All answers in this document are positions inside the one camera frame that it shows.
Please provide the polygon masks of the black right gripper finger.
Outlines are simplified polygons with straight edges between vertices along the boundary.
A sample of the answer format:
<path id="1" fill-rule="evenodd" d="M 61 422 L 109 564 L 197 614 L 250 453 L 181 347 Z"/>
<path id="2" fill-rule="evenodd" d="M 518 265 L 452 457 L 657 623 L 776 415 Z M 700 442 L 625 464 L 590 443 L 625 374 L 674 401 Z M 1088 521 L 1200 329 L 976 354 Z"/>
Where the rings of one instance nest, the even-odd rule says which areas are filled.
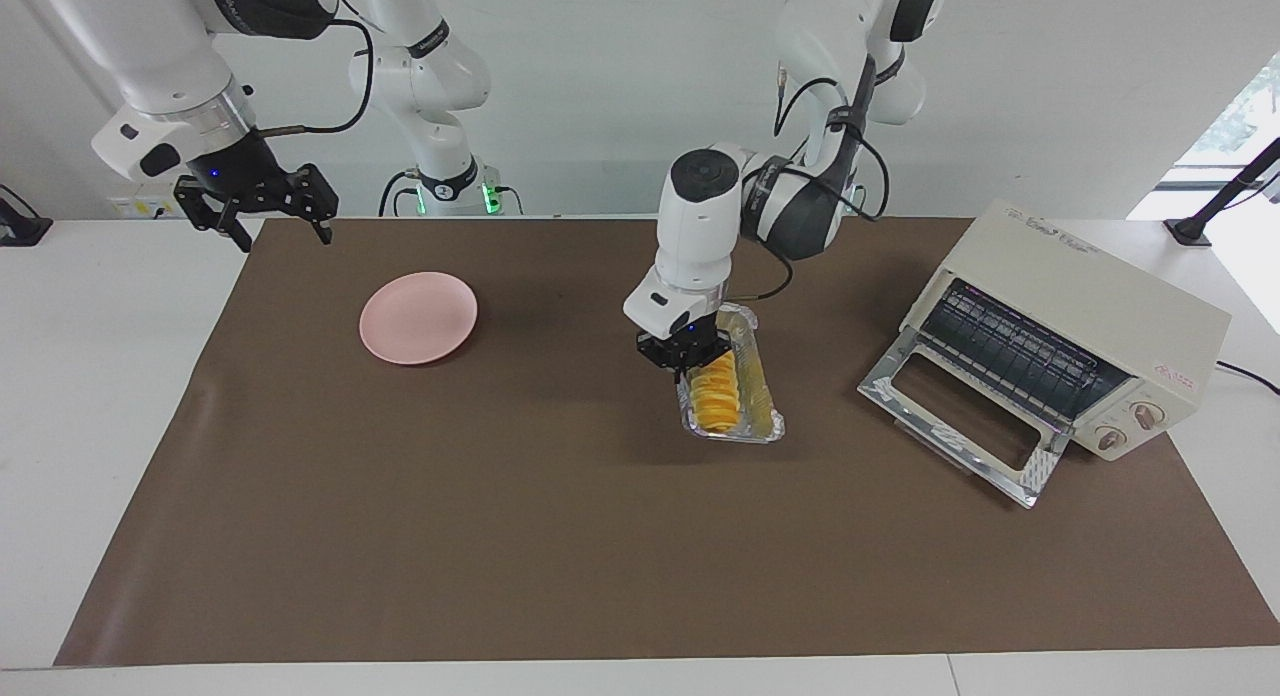
<path id="1" fill-rule="evenodd" d="M 310 223 L 321 244 L 332 244 L 338 205 L 338 194 L 315 164 L 288 173 L 288 214 Z"/>
<path id="2" fill-rule="evenodd" d="M 209 191 L 200 184 L 196 177 L 186 175 L 175 180 L 174 198 L 196 230 L 216 232 L 216 234 L 225 237 L 225 239 L 233 241 L 233 244 L 237 244 L 237 248 L 242 253 L 251 253 L 252 237 L 242 223 L 239 223 L 241 200 L 228 200 L 221 205 L 220 210 L 214 210 L 209 203 Z"/>

